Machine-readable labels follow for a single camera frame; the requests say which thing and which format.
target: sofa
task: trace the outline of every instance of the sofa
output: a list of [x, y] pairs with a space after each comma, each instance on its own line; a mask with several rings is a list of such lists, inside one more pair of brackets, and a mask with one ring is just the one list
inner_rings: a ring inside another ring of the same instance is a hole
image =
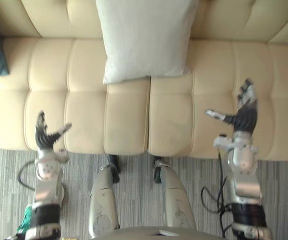
[[56, 149], [74, 153], [216, 158], [239, 86], [258, 96], [253, 143], [261, 160], [288, 161], [288, 1], [199, 0], [180, 77], [104, 85], [106, 52], [95, 0], [0, 0], [0, 149], [37, 150], [35, 123], [71, 122]]

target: floor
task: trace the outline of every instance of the floor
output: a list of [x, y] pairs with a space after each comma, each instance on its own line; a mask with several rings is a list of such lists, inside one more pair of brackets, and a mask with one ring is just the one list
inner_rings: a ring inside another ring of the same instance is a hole
[[[22, 221], [25, 206], [32, 201], [33, 192], [19, 185], [16, 175], [26, 161], [35, 157], [35, 152], [0, 150], [0, 240], [14, 233]], [[200, 200], [200, 190], [204, 185], [213, 192], [218, 189], [217, 161], [190, 157], [168, 160], [188, 192], [197, 229], [220, 235], [218, 216], [208, 213]], [[70, 154], [70, 161], [63, 166], [66, 195], [61, 211], [62, 236], [88, 239], [92, 182], [105, 164], [103, 155]], [[161, 186], [153, 182], [152, 157], [147, 153], [122, 156], [120, 164], [120, 183], [114, 189], [121, 228], [162, 225]], [[288, 240], [288, 162], [260, 161], [257, 175], [267, 224], [273, 237], [275, 240]], [[34, 184], [32, 165], [23, 172], [22, 179], [30, 185]], [[224, 224], [231, 221], [228, 213]], [[231, 231], [228, 231], [227, 238], [233, 239]]]

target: tufted sofa back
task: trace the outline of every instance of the tufted sofa back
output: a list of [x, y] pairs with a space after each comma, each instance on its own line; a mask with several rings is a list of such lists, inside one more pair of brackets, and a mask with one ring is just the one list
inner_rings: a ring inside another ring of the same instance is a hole
[[[0, 36], [101, 38], [96, 1], [0, 0]], [[191, 36], [288, 44], [288, 0], [199, 0]]]

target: black cable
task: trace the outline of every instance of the black cable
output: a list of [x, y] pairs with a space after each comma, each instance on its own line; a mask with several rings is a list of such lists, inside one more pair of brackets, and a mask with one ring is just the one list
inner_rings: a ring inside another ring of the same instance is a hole
[[[223, 188], [226, 183], [227, 178], [225, 177], [223, 179], [223, 166], [222, 166], [222, 158], [220, 151], [218, 151], [218, 163], [219, 163], [219, 191], [217, 194], [217, 198], [211, 194], [211, 191], [208, 189], [207, 186], [204, 186], [200, 191], [200, 199], [202, 202], [203, 207], [212, 214], [219, 214], [219, 225], [222, 232], [222, 238], [226, 238], [226, 232], [227, 230], [232, 226], [232, 224], [223, 227], [223, 215], [227, 212], [231, 212], [231, 204], [224, 205], [224, 195], [223, 195]], [[216, 202], [216, 209], [210, 209], [206, 206], [204, 202], [204, 192], [207, 192], [207, 194], [210, 196], [210, 198]]]
[[24, 183], [24, 182], [22, 181], [22, 179], [21, 179], [21, 175], [22, 175], [22, 172], [23, 172], [24, 168], [26, 168], [26, 167], [27, 167], [28, 165], [30, 165], [30, 164], [33, 164], [34, 162], [35, 162], [35, 160], [31, 160], [31, 161], [26, 162], [26, 163], [21, 167], [21, 169], [18, 171], [18, 173], [17, 173], [17, 181], [18, 181], [21, 185], [23, 185], [24, 187], [26, 187], [26, 188], [28, 188], [28, 189], [30, 189], [30, 190], [32, 190], [32, 191], [35, 191], [35, 188], [27, 185], [26, 183]]

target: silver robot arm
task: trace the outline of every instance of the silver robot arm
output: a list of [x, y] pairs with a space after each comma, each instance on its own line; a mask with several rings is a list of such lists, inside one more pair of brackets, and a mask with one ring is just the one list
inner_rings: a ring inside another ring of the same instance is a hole
[[61, 164], [69, 160], [66, 150], [54, 152], [54, 143], [71, 128], [66, 124], [53, 134], [47, 134], [45, 114], [41, 111], [35, 126], [35, 140], [38, 158], [35, 160], [37, 183], [32, 204], [30, 228], [25, 240], [57, 240], [61, 237], [60, 210], [64, 198], [61, 184], [63, 170]]
[[250, 80], [241, 86], [236, 115], [227, 115], [207, 109], [205, 113], [233, 125], [232, 138], [220, 135], [214, 146], [227, 152], [229, 175], [226, 181], [228, 200], [233, 214], [232, 231], [238, 240], [272, 240], [262, 206], [262, 193], [256, 176], [255, 158], [258, 149], [252, 144], [257, 123], [257, 97]]

